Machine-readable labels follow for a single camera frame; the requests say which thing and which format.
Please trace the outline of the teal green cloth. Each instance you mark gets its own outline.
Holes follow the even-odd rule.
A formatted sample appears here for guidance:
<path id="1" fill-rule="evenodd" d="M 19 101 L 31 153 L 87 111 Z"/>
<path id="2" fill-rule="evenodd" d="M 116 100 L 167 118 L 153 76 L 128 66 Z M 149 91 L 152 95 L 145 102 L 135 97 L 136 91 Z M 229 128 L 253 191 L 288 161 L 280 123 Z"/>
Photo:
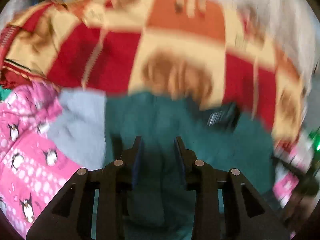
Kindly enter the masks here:
<path id="1" fill-rule="evenodd" d="M 11 93 L 12 93 L 12 89 L 3 88 L 3 87 L 1 86 L 1 87 L 0 87 L 0 100 L 1 100 L 1 101 L 6 100 L 7 97 L 9 97 Z"/>

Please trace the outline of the pink penguin fleece blanket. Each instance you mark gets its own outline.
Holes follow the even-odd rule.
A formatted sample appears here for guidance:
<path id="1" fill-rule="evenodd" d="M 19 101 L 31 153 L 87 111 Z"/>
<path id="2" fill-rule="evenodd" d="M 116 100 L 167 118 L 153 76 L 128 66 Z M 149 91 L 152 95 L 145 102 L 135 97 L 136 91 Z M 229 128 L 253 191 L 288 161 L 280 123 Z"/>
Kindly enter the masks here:
<path id="1" fill-rule="evenodd" d="M 22 238 L 80 167 L 47 136 L 61 113 L 57 90 L 44 82 L 1 102 L 1 210 Z"/>

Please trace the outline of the grey fleece sweatshirt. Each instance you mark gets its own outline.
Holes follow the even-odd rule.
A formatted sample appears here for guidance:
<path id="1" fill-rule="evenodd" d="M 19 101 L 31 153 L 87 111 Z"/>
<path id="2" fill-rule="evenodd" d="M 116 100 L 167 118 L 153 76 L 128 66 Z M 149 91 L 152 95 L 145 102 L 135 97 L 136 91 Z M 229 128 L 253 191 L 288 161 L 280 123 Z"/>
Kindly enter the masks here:
<path id="1" fill-rule="evenodd" d="M 97 90 L 63 89 L 58 96 L 62 113 L 47 135 L 69 159 L 88 170 L 105 165 L 106 95 Z"/>

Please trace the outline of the red cream rose blanket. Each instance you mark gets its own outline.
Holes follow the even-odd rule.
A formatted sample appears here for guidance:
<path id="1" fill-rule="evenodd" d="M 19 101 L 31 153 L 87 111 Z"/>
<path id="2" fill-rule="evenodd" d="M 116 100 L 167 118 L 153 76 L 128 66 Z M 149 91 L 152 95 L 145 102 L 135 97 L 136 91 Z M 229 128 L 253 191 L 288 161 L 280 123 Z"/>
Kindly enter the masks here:
<path id="1" fill-rule="evenodd" d="M 107 95 L 191 96 L 202 109 L 235 102 L 294 141 L 303 81 L 247 12 L 213 0 L 51 0 L 1 33 L 1 84 L 45 80 Z"/>

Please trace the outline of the dark green puffer jacket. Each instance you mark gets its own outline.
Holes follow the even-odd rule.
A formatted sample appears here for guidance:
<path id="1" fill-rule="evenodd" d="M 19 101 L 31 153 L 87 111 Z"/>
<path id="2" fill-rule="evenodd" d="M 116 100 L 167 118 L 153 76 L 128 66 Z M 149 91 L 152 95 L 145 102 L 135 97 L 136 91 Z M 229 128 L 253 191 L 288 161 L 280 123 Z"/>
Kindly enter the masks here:
<path id="1" fill-rule="evenodd" d="M 245 112 L 234 128 L 208 126 L 190 99 L 173 101 L 139 93 L 108 98 L 105 105 L 106 163 L 133 145 L 144 142 L 137 185 L 129 193 L 126 239 L 190 239 L 195 192 L 180 178 L 174 140 L 181 137 L 187 149 L 213 168 L 244 173 L 268 205 L 280 205 L 272 191 L 273 141 L 257 119 Z"/>

